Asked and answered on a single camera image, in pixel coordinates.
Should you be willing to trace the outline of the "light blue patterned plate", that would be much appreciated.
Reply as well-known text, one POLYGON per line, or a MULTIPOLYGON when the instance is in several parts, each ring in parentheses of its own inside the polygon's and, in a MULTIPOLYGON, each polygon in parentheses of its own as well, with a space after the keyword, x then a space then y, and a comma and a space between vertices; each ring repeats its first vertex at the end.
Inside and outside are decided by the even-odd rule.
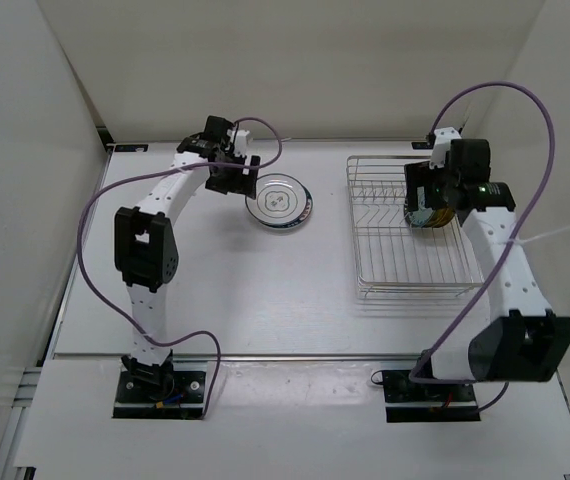
POLYGON ((419 201, 416 210, 411 210, 409 203, 404 203, 404 220, 412 228, 430 228, 436 211, 419 201))

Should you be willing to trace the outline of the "orange sunburst white plate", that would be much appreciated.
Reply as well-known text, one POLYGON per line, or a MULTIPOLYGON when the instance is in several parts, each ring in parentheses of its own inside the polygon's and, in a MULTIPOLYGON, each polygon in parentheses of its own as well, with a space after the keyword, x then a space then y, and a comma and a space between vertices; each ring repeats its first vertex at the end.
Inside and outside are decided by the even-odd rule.
POLYGON ((270 224, 265 222, 258 222, 258 226, 266 232, 275 235, 289 235, 293 234, 303 228, 304 222, 290 222, 287 224, 270 224))

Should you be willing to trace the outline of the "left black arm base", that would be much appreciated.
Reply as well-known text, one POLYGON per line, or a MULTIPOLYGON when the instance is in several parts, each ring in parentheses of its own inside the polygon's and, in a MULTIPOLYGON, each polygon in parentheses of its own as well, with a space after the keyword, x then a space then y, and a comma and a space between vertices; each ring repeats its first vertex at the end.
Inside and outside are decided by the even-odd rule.
POLYGON ((123 357, 112 417, 127 420, 200 420, 205 406, 206 372, 177 370, 169 356, 147 366, 123 357))

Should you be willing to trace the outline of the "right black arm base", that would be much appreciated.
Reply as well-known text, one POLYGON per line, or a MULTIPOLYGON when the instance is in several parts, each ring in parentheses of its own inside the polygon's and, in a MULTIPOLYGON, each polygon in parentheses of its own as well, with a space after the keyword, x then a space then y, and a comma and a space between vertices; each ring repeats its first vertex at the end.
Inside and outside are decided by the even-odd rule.
POLYGON ((416 384, 408 370, 376 370, 370 383, 383 388, 386 422, 460 423, 480 420, 471 385, 416 384))

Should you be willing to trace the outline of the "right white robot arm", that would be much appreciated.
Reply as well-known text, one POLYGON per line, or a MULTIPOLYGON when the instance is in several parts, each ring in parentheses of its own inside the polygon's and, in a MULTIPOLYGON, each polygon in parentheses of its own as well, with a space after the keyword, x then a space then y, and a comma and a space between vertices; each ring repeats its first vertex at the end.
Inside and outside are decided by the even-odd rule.
POLYGON ((570 345, 570 317, 554 313, 518 243, 521 216, 509 187, 490 179, 490 146, 453 128, 430 134, 429 160, 404 168, 409 212, 449 209, 472 246, 484 283, 472 298, 489 317, 459 341, 446 329, 409 379, 425 399, 450 384, 547 382, 570 345))

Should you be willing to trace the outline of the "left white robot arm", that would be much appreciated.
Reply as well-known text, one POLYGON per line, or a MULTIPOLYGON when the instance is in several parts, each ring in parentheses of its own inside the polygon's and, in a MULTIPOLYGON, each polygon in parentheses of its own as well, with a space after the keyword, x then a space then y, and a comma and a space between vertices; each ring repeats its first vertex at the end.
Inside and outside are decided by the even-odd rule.
POLYGON ((166 293, 179 266, 174 236, 178 216, 200 187, 221 194, 256 196, 260 158, 248 155, 250 132, 210 116, 202 132, 177 147, 170 173, 148 195, 115 214, 115 266, 136 323, 132 352, 122 358, 132 381, 153 400, 175 386, 172 348, 166 345, 166 293))

